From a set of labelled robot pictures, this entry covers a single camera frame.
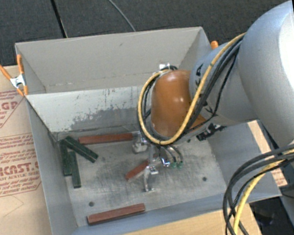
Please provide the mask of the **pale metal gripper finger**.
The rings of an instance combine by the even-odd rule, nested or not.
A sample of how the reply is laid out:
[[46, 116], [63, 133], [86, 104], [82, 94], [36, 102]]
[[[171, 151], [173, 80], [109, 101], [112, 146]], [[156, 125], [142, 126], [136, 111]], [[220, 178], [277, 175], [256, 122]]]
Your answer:
[[145, 192], [149, 192], [153, 189], [153, 183], [158, 175], [159, 171], [154, 165], [146, 166], [143, 170], [143, 183]]
[[132, 151], [135, 154], [144, 152], [148, 149], [148, 142], [140, 132], [134, 135], [132, 142]]

